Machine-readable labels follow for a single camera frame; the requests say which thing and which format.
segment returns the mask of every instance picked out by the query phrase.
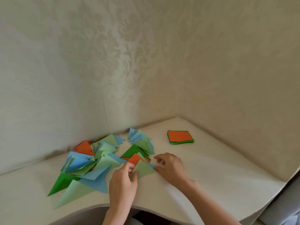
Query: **floral wall pattern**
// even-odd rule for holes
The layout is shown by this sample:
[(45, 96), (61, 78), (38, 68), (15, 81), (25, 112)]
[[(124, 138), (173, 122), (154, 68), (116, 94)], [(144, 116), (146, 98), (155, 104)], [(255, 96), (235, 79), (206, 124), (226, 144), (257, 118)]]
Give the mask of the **floral wall pattern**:
[(0, 173), (181, 115), (287, 180), (300, 165), (297, 5), (0, 0), (0, 152), (24, 149)]

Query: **hand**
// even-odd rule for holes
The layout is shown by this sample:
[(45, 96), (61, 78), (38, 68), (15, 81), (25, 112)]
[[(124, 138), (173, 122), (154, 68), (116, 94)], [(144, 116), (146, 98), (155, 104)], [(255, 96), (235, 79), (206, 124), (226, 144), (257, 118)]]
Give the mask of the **hand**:
[(133, 174), (132, 180), (129, 174), (135, 168), (132, 163), (126, 162), (112, 174), (109, 186), (110, 210), (117, 212), (119, 210), (129, 212), (137, 192), (138, 172)]
[(156, 166), (156, 170), (168, 183), (180, 190), (181, 185), (190, 181), (180, 158), (176, 155), (165, 153), (154, 156), (158, 163), (166, 165), (165, 169)]

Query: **orange paper square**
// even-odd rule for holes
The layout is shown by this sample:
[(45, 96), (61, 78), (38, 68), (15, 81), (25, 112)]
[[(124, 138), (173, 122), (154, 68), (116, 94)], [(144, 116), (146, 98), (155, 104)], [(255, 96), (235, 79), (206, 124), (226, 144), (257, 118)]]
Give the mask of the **orange paper square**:
[(170, 141), (180, 142), (185, 140), (193, 140), (189, 132), (168, 130)]
[(78, 153), (85, 154), (85, 155), (92, 155), (92, 156), (95, 155), (87, 140), (85, 140), (80, 145), (78, 145), (76, 148), (74, 148), (74, 152), (78, 152)]
[(137, 154), (134, 154), (130, 160), (128, 160), (128, 162), (134, 164), (135, 166), (137, 165), (137, 163), (142, 160)]

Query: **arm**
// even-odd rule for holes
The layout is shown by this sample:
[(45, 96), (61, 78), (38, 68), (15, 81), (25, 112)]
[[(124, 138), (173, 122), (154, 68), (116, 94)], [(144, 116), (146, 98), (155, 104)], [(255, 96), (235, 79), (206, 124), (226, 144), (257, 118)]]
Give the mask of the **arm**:
[(102, 225), (123, 225), (127, 219), (135, 194), (137, 192), (138, 172), (129, 174), (134, 165), (126, 162), (119, 170), (115, 170), (110, 180), (110, 208), (106, 212)]
[(165, 169), (159, 166), (154, 169), (189, 199), (205, 225), (241, 225), (188, 177), (181, 159), (170, 153), (156, 155), (154, 158), (165, 165)]

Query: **white table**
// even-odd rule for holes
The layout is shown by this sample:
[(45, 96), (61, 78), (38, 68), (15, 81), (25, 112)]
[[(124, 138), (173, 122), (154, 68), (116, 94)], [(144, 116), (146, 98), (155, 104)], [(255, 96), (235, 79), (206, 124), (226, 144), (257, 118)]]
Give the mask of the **white table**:
[[(176, 117), (142, 130), (152, 137), (155, 154), (170, 152), (182, 159), (189, 176), (238, 220), (257, 212), (285, 185), (228, 146)], [(167, 130), (188, 130), (194, 144), (170, 145)], [(127, 139), (128, 133), (121, 137)], [(116, 155), (130, 144), (124, 142)], [(72, 213), (109, 205), (108, 194), (92, 192), (54, 209), (65, 190), (47, 197), (67, 154), (0, 175), (0, 224), (48, 225)], [(113, 170), (106, 176), (107, 183)], [(142, 177), (133, 208), (181, 224), (203, 224), (191, 203), (159, 174)]]

